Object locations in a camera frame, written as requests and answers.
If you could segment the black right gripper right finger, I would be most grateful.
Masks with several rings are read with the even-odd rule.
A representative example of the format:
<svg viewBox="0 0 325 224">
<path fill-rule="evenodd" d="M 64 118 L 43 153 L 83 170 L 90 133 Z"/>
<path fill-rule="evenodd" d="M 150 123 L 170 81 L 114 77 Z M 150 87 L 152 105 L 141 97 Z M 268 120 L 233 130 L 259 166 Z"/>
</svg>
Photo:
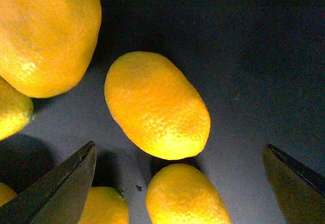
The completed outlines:
<svg viewBox="0 0 325 224">
<path fill-rule="evenodd" d="M 272 144 L 263 150 L 269 184 L 286 223 L 324 223 L 324 177 Z"/>
</svg>

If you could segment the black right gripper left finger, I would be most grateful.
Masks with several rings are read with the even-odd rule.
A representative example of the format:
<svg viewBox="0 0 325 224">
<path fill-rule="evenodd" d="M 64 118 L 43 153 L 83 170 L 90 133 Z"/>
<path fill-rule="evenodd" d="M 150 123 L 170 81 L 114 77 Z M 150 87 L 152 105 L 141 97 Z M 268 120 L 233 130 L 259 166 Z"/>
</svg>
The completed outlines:
<svg viewBox="0 0 325 224">
<path fill-rule="evenodd" d="M 1 223 L 78 223 L 95 166 L 96 146 L 90 141 L 1 206 Z"/>
</svg>

